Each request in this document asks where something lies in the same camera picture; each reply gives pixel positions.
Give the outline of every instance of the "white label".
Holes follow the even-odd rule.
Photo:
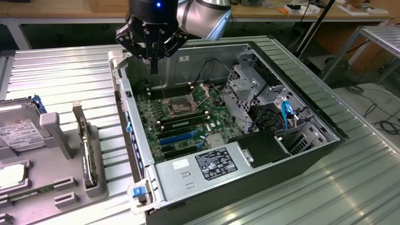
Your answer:
[[[20,200],[20,199],[23,199],[23,198],[28,198],[28,197],[31,197],[31,196],[33,196],[33,195],[37,195],[37,194],[39,194],[37,192],[32,192],[32,193],[25,194],[25,195],[20,196],[20,197],[12,198],[9,201],[11,201],[11,202],[15,202],[16,200]]]
[[[189,61],[189,57],[188,56],[180,56],[180,62],[185,62]]]
[[[173,169],[177,170],[180,168],[187,167],[189,165],[189,161],[187,159],[183,159],[180,161],[173,162],[172,165],[173,165]]]
[[[32,122],[0,127],[0,138],[13,149],[43,142]]]
[[[189,122],[187,121],[187,122],[181,122],[181,123],[173,124],[172,127],[180,127],[180,126],[188,125],[188,124],[189,124]]]

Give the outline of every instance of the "metal workbench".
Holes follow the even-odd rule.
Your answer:
[[[352,64],[356,58],[363,53],[364,49],[368,47],[371,42],[377,44],[384,50],[387,50],[397,60],[393,61],[389,65],[389,69],[385,70],[385,73],[380,76],[380,80],[385,79],[387,76],[393,72],[393,70],[400,65],[400,27],[399,26],[368,26],[368,27],[359,27],[353,32],[349,40],[347,41],[339,55],[336,56],[332,65],[329,68],[325,68],[323,71],[323,80],[329,80],[329,75],[332,75],[333,68],[337,66],[341,58],[347,54],[347,51],[355,44],[357,38],[363,36],[369,41],[365,43],[353,54],[352,58],[349,59],[349,64]]]
[[[397,224],[400,220],[399,148],[365,123],[280,43],[255,41],[311,99],[349,135],[348,142],[299,177],[276,185],[189,224]],[[204,41],[191,41],[200,45]],[[112,98],[107,52],[117,45],[19,51],[9,58],[7,99],[33,92],[49,112],[60,113],[61,129],[76,127],[71,102],[83,101],[88,120],[100,128],[109,197],[43,224],[141,224],[129,212],[125,190],[131,168]]]

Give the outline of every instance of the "power supply label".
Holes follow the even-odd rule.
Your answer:
[[[43,142],[41,135],[32,122],[0,127],[0,138],[13,149]]]
[[[212,180],[237,170],[227,148],[197,155],[196,161],[205,180]]]

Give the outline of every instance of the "circuit board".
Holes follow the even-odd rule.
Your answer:
[[[223,104],[217,90],[209,88],[208,85],[204,86],[209,89],[209,98],[204,102],[203,100],[207,96],[201,88],[196,88],[192,95],[175,96],[157,100],[149,100],[145,95],[135,96],[149,149],[156,163],[209,149],[209,145],[205,144],[209,135],[220,134],[224,143],[227,143],[232,137],[241,135],[241,130]],[[191,106],[187,104],[185,99],[192,102],[192,106],[193,104],[196,105],[195,108],[189,109]],[[168,120],[169,118],[183,118],[184,116],[205,111],[207,122],[200,121],[199,124],[185,127],[191,133],[188,139],[160,144],[163,143],[160,141],[160,134],[163,132],[160,131],[157,121],[161,119]]]

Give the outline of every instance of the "blue pcie slot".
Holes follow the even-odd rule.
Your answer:
[[[171,144],[171,143],[191,139],[195,137],[195,135],[196,135],[196,131],[192,131],[189,134],[179,135],[176,137],[169,137],[167,139],[160,140],[160,145]]]

